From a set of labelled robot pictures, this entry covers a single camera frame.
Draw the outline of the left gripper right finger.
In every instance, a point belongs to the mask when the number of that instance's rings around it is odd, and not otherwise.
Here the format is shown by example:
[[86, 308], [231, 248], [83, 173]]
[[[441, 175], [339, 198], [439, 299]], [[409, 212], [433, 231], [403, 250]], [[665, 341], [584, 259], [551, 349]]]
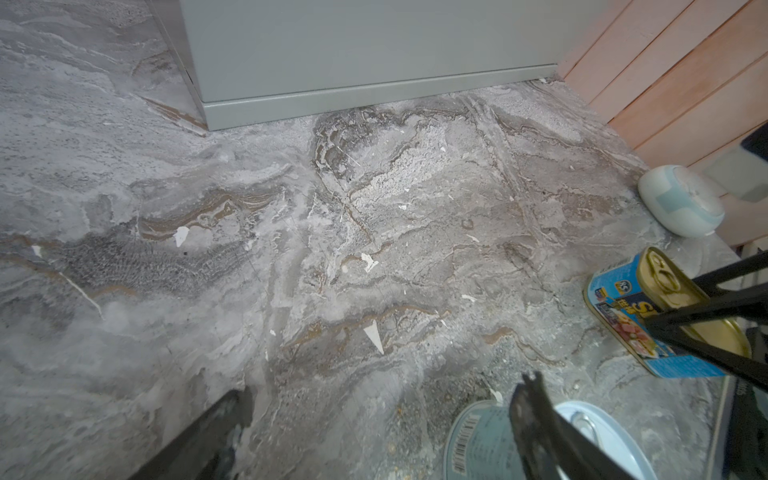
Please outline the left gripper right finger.
[[511, 397], [509, 418], [527, 479], [632, 479], [555, 411], [539, 371], [522, 375]]

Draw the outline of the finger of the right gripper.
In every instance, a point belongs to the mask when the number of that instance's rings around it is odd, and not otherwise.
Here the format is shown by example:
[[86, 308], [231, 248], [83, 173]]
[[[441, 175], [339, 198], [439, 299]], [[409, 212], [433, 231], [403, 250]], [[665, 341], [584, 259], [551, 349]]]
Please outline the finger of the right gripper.
[[721, 285], [766, 268], [763, 251], [692, 279], [704, 298], [651, 318], [646, 322], [649, 334], [765, 391], [767, 364], [752, 358], [750, 343], [736, 321], [767, 324], [767, 284], [742, 290]]

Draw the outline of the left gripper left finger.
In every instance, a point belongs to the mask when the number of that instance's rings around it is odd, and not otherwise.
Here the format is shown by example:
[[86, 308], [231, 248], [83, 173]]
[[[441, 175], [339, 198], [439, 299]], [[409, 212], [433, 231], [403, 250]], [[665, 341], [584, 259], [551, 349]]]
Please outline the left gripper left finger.
[[251, 389], [228, 391], [131, 477], [235, 479], [236, 450], [253, 408]]

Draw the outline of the blue can pull tab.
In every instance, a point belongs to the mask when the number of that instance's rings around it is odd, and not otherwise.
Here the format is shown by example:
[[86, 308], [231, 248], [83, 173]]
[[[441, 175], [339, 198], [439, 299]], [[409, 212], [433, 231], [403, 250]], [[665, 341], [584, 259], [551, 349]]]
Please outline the blue can pull tab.
[[[576, 400], [555, 410], [633, 478], [656, 477], [638, 444], [604, 410]], [[523, 479], [508, 409], [484, 400], [462, 411], [448, 437], [443, 472], [446, 479]]]

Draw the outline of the yellow rectangular sardine tin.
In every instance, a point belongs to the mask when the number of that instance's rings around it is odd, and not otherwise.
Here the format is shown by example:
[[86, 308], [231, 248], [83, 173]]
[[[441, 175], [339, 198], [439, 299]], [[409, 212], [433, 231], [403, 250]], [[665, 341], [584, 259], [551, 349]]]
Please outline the yellow rectangular sardine tin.
[[584, 288], [590, 311], [625, 348], [653, 375], [660, 378], [706, 378], [730, 375], [681, 349], [654, 339], [646, 322], [673, 306], [695, 300], [690, 287], [677, 285], [674, 292], [664, 288], [661, 273], [669, 274], [674, 264], [656, 247], [594, 273]]

